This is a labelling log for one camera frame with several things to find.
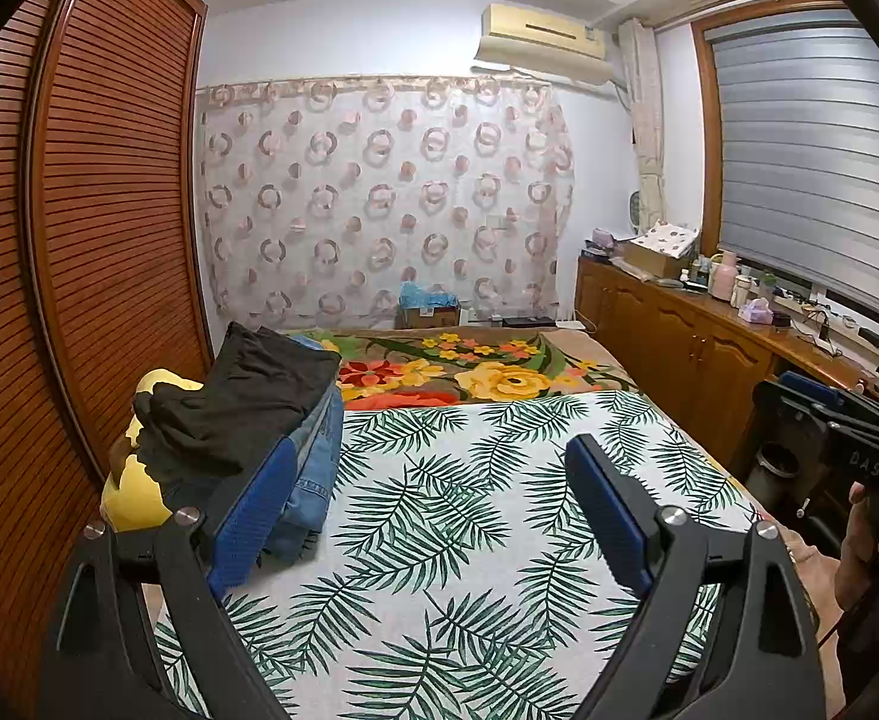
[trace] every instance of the white wall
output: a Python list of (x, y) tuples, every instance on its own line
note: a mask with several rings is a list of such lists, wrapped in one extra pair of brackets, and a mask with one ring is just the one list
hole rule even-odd
[(666, 218), (702, 228), (705, 141), (700, 66), (687, 23), (656, 33), (663, 79), (663, 180)]
[[(198, 85), (350, 74), (468, 76), (489, 0), (297, 0), (210, 18)], [(622, 60), (607, 41), (610, 61)], [(622, 68), (617, 74), (623, 77)], [(560, 309), (572, 308), (575, 262), (594, 227), (628, 229), (639, 188), (629, 114), (607, 84), (604, 96), (557, 89), (575, 151), (575, 196), (559, 242)], [(221, 334), (206, 305), (215, 346)]]

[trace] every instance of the wooden countertop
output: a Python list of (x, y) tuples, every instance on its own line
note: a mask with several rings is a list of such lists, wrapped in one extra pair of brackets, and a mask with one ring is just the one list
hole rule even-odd
[(810, 341), (803, 340), (793, 327), (778, 330), (767, 324), (751, 324), (740, 319), (738, 311), (731, 305), (716, 300), (711, 295), (697, 295), (687, 290), (671, 290), (654, 284), (650, 286), (679, 302), (688, 304), (700, 314), (708, 314), (717, 322), (749, 336), (773, 354), (801, 367), (826, 384), (853, 389), (860, 379), (876, 382), (874, 371), (864, 370), (852, 360), (843, 357), (831, 357)]

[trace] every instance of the metal screw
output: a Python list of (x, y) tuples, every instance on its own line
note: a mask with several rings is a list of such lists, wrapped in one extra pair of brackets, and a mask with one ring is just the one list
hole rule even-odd
[(756, 533), (759, 533), (760, 538), (767, 538), (769, 541), (779, 538), (779, 529), (767, 519), (756, 523)]
[(106, 532), (106, 523), (101, 519), (94, 519), (82, 529), (82, 535), (86, 536), (89, 541), (99, 538)]
[(190, 525), (196, 525), (199, 521), (200, 512), (199, 509), (196, 509), (194, 506), (184, 506), (182, 509), (179, 509), (176, 514), (172, 517), (176, 520), (177, 525), (182, 525), (184, 528)]
[(685, 525), (687, 519), (689, 519), (689, 516), (678, 506), (667, 506), (666, 508), (663, 508), (663, 521), (666, 522), (667, 525), (673, 525), (676, 527), (679, 525)]

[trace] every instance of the brown blanket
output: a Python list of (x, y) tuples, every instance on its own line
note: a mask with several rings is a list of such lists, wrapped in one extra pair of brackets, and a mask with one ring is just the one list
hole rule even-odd
[(577, 330), (464, 326), (307, 335), (340, 353), (338, 385), (350, 410), (636, 389), (615, 358)]

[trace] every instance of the cardboard box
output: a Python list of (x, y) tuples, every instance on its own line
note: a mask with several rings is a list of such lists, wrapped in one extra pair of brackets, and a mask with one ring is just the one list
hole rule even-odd
[(434, 308), (431, 314), (423, 312), (423, 309), (418, 308), (399, 309), (399, 329), (422, 330), (428, 327), (456, 327), (460, 323), (460, 308), (458, 306)]
[(638, 247), (631, 241), (623, 244), (623, 260), (630, 265), (636, 266), (648, 274), (659, 276), (660, 278), (679, 278), (682, 269), (686, 267), (689, 257), (681, 257), (674, 259), (666, 254), (660, 254), (658, 251), (650, 250), (647, 247)]

